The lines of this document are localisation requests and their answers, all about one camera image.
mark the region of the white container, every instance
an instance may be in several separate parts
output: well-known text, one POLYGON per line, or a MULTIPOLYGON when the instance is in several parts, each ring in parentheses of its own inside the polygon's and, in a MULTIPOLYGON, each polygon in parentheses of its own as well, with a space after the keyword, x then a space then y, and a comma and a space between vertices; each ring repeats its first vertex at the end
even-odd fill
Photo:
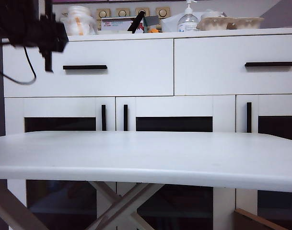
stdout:
POLYGON ((97 33, 95 19, 88 8, 83 6, 70 6, 66 21, 68 35, 94 35, 97 33))

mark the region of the cabinet top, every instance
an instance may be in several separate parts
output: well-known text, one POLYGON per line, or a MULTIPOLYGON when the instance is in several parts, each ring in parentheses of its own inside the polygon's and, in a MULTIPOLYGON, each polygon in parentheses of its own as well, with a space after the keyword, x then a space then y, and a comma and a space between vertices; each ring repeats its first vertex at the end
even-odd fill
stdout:
POLYGON ((291 35, 292 28, 270 29, 245 29, 245 30, 212 30, 171 33, 148 33, 148 34, 102 34, 69 36, 69 41, 108 41, 108 40, 140 40, 140 39, 167 39, 167 38, 193 38, 193 37, 225 37, 225 36, 248 36, 248 35, 291 35))
POLYGON ((292 192, 292 140, 265 134, 44 131, 0 137, 0 179, 292 192))

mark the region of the egg carton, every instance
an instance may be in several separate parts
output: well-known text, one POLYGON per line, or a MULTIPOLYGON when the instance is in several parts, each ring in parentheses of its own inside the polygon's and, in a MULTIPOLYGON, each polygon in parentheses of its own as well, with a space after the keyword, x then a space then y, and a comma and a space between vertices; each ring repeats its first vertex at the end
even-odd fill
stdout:
POLYGON ((258 29, 264 18, 207 17, 197 25, 199 30, 258 29))

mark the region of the wall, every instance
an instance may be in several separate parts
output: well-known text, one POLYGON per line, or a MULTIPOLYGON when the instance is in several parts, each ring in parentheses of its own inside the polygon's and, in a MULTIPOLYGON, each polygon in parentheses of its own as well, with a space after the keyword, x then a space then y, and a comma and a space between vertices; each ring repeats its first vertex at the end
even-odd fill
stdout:
POLYGON ((261 28, 292 27, 292 0, 281 0, 262 17, 261 28))
MULTIPOLYGON (((192 7, 194 11, 199 12, 205 11, 206 9, 223 11, 228 16, 232 17, 259 17, 279 1, 280 0, 203 0, 198 1, 197 3, 193 3, 192 7)), ((71 5, 74 4, 55 4, 53 10, 56 13, 57 19, 59 19, 60 16, 62 16, 61 13, 66 12, 68 6, 71 5)), ((135 13, 136 7, 149 7, 151 15, 155 15, 156 7, 169 6, 172 15, 182 13, 186 8, 186 3, 184 1, 85 3, 78 5, 89 7, 93 15, 95 15, 97 8, 110 8, 112 11, 112 16, 115 15, 115 9, 120 7, 130 8, 132 15, 135 13)))

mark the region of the orange object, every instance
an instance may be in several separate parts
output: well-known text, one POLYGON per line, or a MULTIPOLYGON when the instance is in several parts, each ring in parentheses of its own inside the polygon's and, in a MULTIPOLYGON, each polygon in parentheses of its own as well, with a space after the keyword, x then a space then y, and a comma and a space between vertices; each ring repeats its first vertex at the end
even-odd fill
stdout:
POLYGON ((159 31, 157 30, 157 29, 151 29, 151 30, 149 30, 149 33, 158 33, 159 31))
POLYGON ((75 17, 75 21, 77 22, 77 26, 79 28, 79 35, 83 35, 83 29, 82 29, 82 26, 81 26, 81 21, 78 17, 75 17))

